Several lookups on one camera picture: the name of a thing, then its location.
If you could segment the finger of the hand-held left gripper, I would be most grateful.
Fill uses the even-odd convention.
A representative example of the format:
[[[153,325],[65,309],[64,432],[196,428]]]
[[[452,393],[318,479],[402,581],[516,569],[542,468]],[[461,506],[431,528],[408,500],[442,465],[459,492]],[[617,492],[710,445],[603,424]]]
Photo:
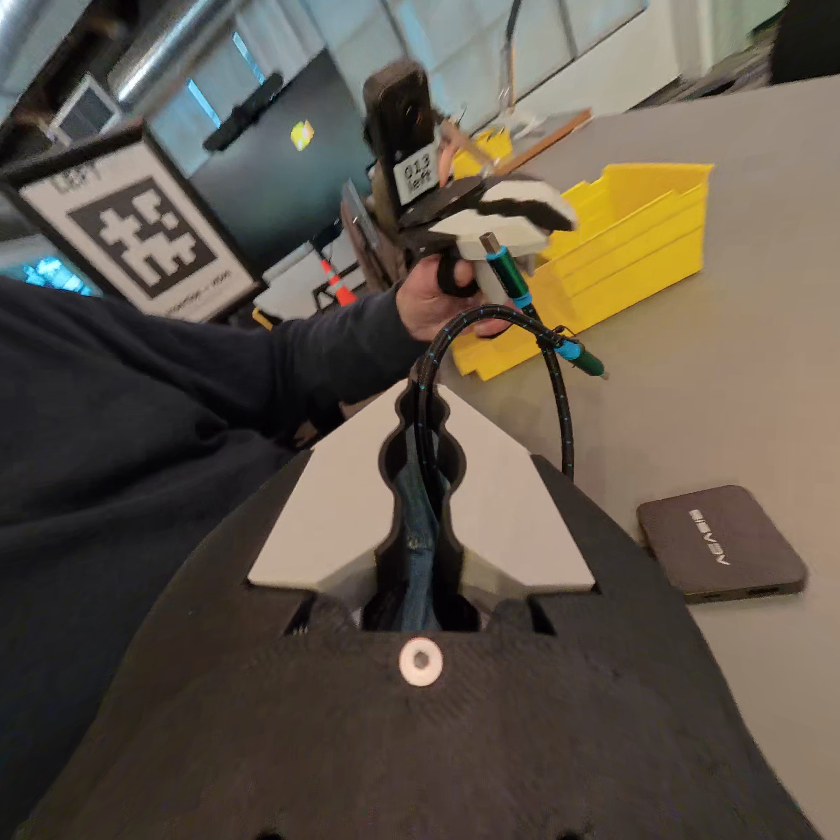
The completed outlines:
[[[478,214],[521,217],[547,233],[573,232],[579,218],[572,205],[554,186],[531,177],[505,177],[485,187]]]
[[[518,210],[463,210],[427,230],[427,256],[454,253],[457,259],[481,261],[487,256],[483,235],[493,235],[510,256],[528,260],[548,247],[552,230]]]

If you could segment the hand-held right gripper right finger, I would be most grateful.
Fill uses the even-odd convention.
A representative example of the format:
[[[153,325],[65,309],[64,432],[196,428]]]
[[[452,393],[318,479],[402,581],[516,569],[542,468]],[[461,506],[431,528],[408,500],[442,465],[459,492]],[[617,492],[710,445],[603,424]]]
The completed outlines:
[[[584,594],[595,578],[531,453],[444,385],[432,399],[441,493],[432,599],[437,624],[475,632],[504,601]]]

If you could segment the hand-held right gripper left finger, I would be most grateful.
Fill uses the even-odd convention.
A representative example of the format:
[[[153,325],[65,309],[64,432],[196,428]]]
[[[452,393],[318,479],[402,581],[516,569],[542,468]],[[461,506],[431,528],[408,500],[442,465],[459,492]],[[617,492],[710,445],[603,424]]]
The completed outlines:
[[[410,564],[397,484],[410,396],[410,380],[399,381],[312,447],[250,585],[326,595],[368,627],[397,627]]]

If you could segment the yellow plastic bin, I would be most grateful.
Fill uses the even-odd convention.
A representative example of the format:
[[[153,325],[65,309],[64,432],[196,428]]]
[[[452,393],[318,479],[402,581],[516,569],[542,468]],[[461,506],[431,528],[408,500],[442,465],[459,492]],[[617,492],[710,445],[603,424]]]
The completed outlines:
[[[457,142],[451,167],[454,179],[493,172],[513,152],[511,135],[505,127],[485,129],[468,142]]]
[[[551,328],[580,335],[703,269],[709,163],[621,163],[563,194],[579,226],[526,275]]]

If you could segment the black square hub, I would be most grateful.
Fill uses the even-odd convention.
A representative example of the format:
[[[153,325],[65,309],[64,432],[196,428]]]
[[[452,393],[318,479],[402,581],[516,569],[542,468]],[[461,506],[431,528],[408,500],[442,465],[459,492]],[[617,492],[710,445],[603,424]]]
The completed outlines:
[[[808,570],[753,494],[727,485],[637,508],[647,546],[687,604],[804,591]]]

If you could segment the person's left forearm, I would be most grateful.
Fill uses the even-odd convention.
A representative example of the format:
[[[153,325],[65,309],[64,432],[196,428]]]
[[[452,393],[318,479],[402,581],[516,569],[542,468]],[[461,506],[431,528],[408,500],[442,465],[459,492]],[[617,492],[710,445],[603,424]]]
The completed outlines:
[[[429,339],[411,328],[398,291],[271,331],[160,322],[150,347],[172,382],[226,425],[293,434],[341,403],[359,403],[407,377]]]

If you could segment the person's left hand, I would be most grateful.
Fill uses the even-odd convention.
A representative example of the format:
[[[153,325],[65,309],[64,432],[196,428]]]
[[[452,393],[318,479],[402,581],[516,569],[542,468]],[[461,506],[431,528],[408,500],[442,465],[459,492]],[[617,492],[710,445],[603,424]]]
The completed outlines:
[[[460,313],[487,302],[481,291],[468,298],[442,292],[438,285],[441,258],[429,255],[417,262],[395,294],[400,319],[417,341],[430,343]]]

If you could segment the wooden background desk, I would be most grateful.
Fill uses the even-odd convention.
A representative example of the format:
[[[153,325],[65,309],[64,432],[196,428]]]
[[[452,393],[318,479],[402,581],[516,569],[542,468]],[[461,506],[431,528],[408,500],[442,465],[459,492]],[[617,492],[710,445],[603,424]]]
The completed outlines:
[[[552,114],[511,134],[511,152],[500,158],[495,173],[507,175],[521,169],[542,152],[583,128],[593,118],[590,108]]]

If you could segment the person's blue jeans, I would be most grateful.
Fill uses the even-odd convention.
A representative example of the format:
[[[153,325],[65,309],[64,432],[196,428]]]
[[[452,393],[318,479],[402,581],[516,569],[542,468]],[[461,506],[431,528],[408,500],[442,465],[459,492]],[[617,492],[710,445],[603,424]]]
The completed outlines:
[[[427,498],[412,427],[404,433],[406,463],[395,477],[405,537],[406,592],[400,611],[400,630],[419,635],[439,629],[434,612],[434,557],[438,520]]]

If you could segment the white laptop stand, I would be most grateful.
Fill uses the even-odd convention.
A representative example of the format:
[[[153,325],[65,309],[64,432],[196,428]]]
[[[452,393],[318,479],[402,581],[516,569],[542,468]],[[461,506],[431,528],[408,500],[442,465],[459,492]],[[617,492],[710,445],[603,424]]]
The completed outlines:
[[[545,124],[545,118],[528,110],[518,110],[515,84],[515,59],[513,39],[522,1],[513,1],[507,18],[500,49],[500,74],[498,85],[498,124],[507,131],[512,141],[523,140],[536,134]]]

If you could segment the orange traffic cone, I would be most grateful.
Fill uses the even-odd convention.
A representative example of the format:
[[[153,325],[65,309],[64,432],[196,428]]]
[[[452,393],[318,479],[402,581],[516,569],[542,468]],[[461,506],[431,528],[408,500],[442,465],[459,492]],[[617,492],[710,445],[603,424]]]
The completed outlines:
[[[333,263],[321,257],[321,268],[327,278],[325,285],[315,290],[315,300],[317,308],[321,311],[322,305],[320,297],[329,297],[332,301],[338,303],[341,308],[352,305],[357,301],[354,291],[347,287],[344,277],[335,269]]]

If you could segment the black webcam bar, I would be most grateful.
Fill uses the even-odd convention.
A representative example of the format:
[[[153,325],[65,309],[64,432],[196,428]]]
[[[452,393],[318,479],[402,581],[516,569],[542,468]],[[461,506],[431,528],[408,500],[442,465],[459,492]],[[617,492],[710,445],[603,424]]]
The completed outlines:
[[[205,152],[224,152],[263,117],[279,98],[284,77],[278,71],[268,76],[246,100],[235,105],[225,121],[203,142]]]

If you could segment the black chair backrest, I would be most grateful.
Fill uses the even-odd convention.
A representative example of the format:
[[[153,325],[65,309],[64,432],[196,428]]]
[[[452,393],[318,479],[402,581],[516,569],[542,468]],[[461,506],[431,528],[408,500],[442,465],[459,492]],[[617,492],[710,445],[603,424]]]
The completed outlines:
[[[770,57],[772,86],[839,74],[839,1],[790,1]]]

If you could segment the silver ventilation duct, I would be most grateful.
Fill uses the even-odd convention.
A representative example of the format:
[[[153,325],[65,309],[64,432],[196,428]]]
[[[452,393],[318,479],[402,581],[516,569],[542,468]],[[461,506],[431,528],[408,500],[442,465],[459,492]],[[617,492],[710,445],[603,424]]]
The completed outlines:
[[[50,1],[1,2],[1,64],[10,66],[25,47],[38,19]]]
[[[108,74],[122,112],[135,112],[225,28],[244,1],[164,2]]]

